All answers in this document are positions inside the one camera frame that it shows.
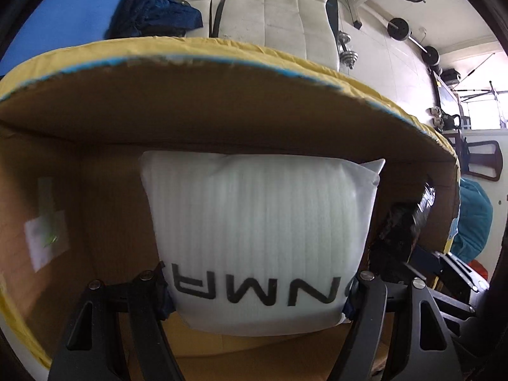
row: blue cushion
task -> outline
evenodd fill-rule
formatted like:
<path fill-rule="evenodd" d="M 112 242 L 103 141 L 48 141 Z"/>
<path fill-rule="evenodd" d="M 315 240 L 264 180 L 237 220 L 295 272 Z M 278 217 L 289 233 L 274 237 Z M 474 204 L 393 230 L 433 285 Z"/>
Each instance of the blue cushion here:
<path fill-rule="evenodd" d="M 489 239 L 493 208 L 479 183 L 460 178 L 459 233 L 451 253 L 467 264 L 475 259 Z"/>
<path fill-rule="evenodd" d="M 103 40 L 120 0 L 43 0 L 0 60 L 0 76 L 50 50 Z"/>

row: red object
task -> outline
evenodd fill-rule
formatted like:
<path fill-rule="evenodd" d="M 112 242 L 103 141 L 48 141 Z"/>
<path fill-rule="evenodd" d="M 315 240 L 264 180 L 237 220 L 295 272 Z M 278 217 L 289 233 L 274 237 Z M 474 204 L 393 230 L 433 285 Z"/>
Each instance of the red object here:
<path fill-rule="evenodd" d="M 489 272 L 476 259 L 473 259 L 471 262 L 469 262 L 469 266 L 477 271 L 485 280 L 489 279 Z"/>

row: navy blue cloth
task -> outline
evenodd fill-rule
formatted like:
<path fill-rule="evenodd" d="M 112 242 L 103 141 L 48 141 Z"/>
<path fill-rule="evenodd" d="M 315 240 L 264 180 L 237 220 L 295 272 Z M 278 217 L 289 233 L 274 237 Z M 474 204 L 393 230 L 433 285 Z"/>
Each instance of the navy blue cloth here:
<path fill-rule="evenodd" d="M 492 204 L 482 187 L 469 179 L 460 179 L 460 217 L 458 234 L 451 253 L 467 264 L 485 248 L 492 224 Z"/>
<path fill-rule="evenodd" d="M 107 37 L 184 37 L 202 26 L 201 12 L 184 0 L 122 0 Z"/>

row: white paper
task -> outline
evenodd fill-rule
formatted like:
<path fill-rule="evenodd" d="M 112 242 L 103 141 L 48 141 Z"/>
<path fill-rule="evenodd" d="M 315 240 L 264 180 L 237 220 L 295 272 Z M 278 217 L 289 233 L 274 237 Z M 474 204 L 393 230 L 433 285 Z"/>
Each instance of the white paper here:
<path fill-rule="evenodd" d="M 29 220 L 24 229 L 35 272 L 69 249 L 64 211 Z"/>

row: yellow tape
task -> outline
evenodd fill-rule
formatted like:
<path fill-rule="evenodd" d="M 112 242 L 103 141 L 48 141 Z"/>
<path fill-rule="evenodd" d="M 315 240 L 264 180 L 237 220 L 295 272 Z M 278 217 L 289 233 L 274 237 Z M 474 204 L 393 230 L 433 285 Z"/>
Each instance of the yellow tape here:
<path fill-rule="evenodd" d="M 136 37 L 78 45 L 53 50 L 21 63 L 0 81 L 0 98 L 16 88 L 44 76 L 58 73 L 83 63 L 112 58 L 147 57 L 160 55 L 189 55 L 193 57 L 231 58 L 251 61 L 286 70 L 295 71 L 314 77 L 326 83 L 341 85 L 344 93 L 352 97 L 376 100 L 387 111 L 395 113 L 412 123 L 436 142 L 448 150 L 455 152 L 446 139 L 433 128 L 422 124 L 416 117 L 409 115 L 393 101 L 383 97 L 372 88 L 353 78 L 344 76 L 317 63 L 307 61 L 287 53 L 260 47 L 249 43 L 233 42 L 219 38 L 177 38 L 177 37 Z"/>
<path fill-rule="evenodd" d="M 19 341 L 27 347 L 31 354 L 39 361 L 44 367 L 51 366 L 51 358 L 49 358 L 37 342 L 35 336 L 30 329 L 26 326 L 23 317 L 19 314 L 14 302 L 7 294 L 5 284 L 0 280 L 0 313 L 3 315 L 7 325 L 11 328 L 12 332 L 16 335 Z"/>

